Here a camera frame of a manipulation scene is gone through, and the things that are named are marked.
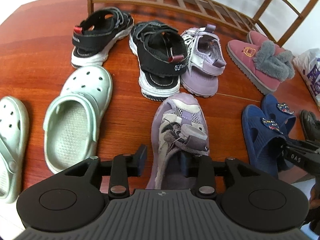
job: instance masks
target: black shoe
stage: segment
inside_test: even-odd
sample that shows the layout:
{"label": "black shoe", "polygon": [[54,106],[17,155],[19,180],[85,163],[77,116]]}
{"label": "black shoe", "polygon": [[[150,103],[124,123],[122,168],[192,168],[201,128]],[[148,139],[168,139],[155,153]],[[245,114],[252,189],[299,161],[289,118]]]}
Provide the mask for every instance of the black shoe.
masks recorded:
{"label": "black shoe", "polygon": [[187,48],[178,30],[159,21],[140,22],[130,32],[129,46],[138,57],[139,85],[146,98],[163,101],[179,93]]}
{"label": "black shoe", "polygon": [[320,121],[313,112],[302,110],[300,122],[306,140],[320,141]]}
{"label": "black shoe", "polygon": [[116,41],[129,35],[133,18],[116,7],[103,8],[92,13],[73,30],[71,65],[79,68],[86,65],[102,66],[109,50]]}

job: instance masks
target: white sole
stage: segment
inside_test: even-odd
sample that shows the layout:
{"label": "white sole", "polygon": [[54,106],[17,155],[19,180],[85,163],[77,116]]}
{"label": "white sole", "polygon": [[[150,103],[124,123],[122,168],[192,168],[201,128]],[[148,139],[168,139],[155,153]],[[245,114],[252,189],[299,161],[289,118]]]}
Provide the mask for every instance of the white sole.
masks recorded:
{"label": "white sole", "polygon": [[130,31],[133,27],[134,23],[132,23],[131,26],[128,28],[120,31],[105,47],[102,51],[97,53],[96,55],[93,55],[91,57],[76,57],[73,52],[75,51],[76,47],[73,48],[72,53],[71,53],[71,65],[74,68],[79,68],[79,67],[84,67],[84,66],[89,66],[92,64],[102,66],[102,64],[108,59],[109,56],[109,51],[113,47],[113,45],[119,41],[125,38],[130,34]]}
{"label": "white sole", "polygon": [[181,82],[181,85],[185,88],[185,90],[187,90],[190,94],[193,94],[197,97],[202,97],[202,98],[209,98],[209,97],[213,97],[215,95],[215,93],[213,95],[210,95],[210,96],[201,96],[195,92],[193,92],[191,89],[189,89],[183,82]]}
{"label": "white sole", "polygon": [[[132,36],[129,37],[129,47],[134,55],[137,56],[140,68],[140,61],[137,52],[137,45],[134,44]],[[180,90],[180,77],[178,77],[178,83],[174,88],[171,89],[157,89],[149,84],[145,73],[140,68],[139,85],[141,87],[141,93],[144,97],[153,101],[163,101],[169,96],[179,93]]]}

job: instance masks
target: fuzzy gray trim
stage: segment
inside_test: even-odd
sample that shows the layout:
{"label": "fuzzy gray trim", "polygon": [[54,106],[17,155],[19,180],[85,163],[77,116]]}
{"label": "fuzzy gray trim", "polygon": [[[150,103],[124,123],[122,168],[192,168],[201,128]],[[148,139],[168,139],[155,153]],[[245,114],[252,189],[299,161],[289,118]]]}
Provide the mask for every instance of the fuzzy gray trim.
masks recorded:
{"label": "fuzzy gray trim", "polygon": [[275,54],[275,44],[265,41],[253,59],[256,69],[266,75],[276,78],[281,82],[294,77],[294,68],[291,64],[292,52],[285,50],[278,55]]}

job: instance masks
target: blue slide sandal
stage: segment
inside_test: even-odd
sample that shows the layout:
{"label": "blue slide sandal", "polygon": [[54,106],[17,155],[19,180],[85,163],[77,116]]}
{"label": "blue slide sandal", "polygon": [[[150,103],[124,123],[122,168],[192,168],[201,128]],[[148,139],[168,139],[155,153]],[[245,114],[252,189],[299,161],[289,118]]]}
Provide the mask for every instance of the blue slide sandal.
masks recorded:
{"label": "blue slide sandal", "polygon": [[257,106],[248,105],[242,113],[242,129],[250,164],[278,178],[277,158],[286,138],[277,123]]}
{"label": "blue slide sandal", "polygon": [[[269,120],[273,120],[279,125],[279,129],[283,135],[289,137],[289,133],[297,119],[293,115],[294,111],[290,111],[286,103],[280,104],[272,94],[268,94],[263,98],[261,101],[261,109]],[[279,170],[283,171],[291,169],[294,166],[282,156],[278,158],[277,162]]]}

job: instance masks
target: pink slipper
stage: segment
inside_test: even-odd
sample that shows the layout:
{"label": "pink slipper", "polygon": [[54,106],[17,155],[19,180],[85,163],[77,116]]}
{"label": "pink slipper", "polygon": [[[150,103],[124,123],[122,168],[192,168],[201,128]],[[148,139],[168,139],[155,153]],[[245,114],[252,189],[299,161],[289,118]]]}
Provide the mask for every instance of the pink slipper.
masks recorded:
{"label": "pink slipper", "polygon": [[[247,34],[247,42],[257,45],[257,46],[261,46],[263,42],[265,41],[270,41],[266,36],[264,36],[263,34],[256,32],[256,31],[249,31],[249,33]],[[284,48],[280,48],[279,45],[275,44],[275,48],[276,48],[276,55],[279,54],[280,52],[285,51]]]}
{"label": "pink slipper", "polygon": [[290,62],[292,53],[289,50],[279,52],[279,49],[272,41],[258,46],[232,40],[227,45],[233,62],[264,95],[276,91],[281,82],[294,77]]}

